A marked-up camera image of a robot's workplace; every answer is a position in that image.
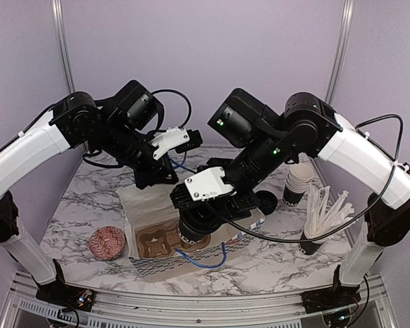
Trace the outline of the brown cardboard cup carrier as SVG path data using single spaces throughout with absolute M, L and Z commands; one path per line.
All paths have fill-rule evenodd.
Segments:
M 206 248 L 211 236 L 195 244 L 185 243 L 178 235 L 176 222 L 151 225 L 135 230 L 135 238 L 140 258 L 166 258 L 173 256 L 179 249 L 191 253 Z

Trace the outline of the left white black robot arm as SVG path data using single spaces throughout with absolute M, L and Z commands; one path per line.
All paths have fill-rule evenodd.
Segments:
M 86 92 L 74 92 L 47 107 L 28 128 L 0 149 L 0 245 L 45 286 L 58 304 L 72 299 L 72 288 L 60 275 L 55 261 L 18 222 L 18 209 L 10 189 L 49 159 L 88 144 L 115 158 L 118 167 L 133 170 L 139 189 L 174 184 L 177 179 L 167 153 L 189 140 L 182 127 L 141 130 L 163 104 L 136 80 L 129 81 L 115 96 L 95 100 Z

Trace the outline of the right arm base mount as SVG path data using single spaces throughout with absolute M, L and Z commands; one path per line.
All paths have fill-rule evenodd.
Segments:
M 332 310 L 361 300 L 359 286 L 343 286 L 339 279 L 340 265 L 334 271 L 333 284 L 327 288 L 305 291 L 301 294 L 307 314 Z

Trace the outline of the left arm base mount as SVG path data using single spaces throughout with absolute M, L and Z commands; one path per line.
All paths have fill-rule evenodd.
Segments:
M 95 291 L 67 284 L 62 268 L 56 259 L 53 259 L 53 264 L 56 270 L 55 280 L 45 285 L 36 282 L 38 287 L 36 298 L 55 305 L 69 307 L 72 310 L 90 312 L 96 296 Z

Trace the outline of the black paper coffee cup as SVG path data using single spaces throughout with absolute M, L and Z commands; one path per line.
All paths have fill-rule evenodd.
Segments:
M 209 236 L 211 232 L 208 230 L 194 230 L 184 219 L 180 219 L 178 222 L 178 234 L 185 243 L 195 244 Z

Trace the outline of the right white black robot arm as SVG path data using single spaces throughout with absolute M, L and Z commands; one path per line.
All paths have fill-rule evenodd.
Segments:
M 315 95 L 292 95 L 278 114 L 236 88 L 209 126 L 240 153 L 235 159 L 210 159 L 172 191 L 180 214 L 178 232 L 186 242 L 196 243 L 221 225 L 247 217 L 256 206 L 254 189 L 302 153 L 337 165 L 372 191 L 361 214 L 366 223 L 325 291 L 329 305 L 348 299 L 381 252 L 410 230 L 409 170 Z

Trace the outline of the stack of black lids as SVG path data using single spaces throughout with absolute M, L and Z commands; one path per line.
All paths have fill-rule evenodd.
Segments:
M 264 215 L 270 215 L 275 211 L 278 205 L 278 199 L 274 193 L 266 190 L 255 193 L 258 201 L 258 208 Z

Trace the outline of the blue checkered paper bag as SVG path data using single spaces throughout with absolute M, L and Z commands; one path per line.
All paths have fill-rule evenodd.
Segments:
M 181 239 L 179 213 L 169 198 L 173 188 L 156 184 L 140 190 L 132 184 L 117 190 L 126 218 L 126 252 L 140 278 L 160 282 L 248 254 L 253 237 L 226 223 L 194 244 Z

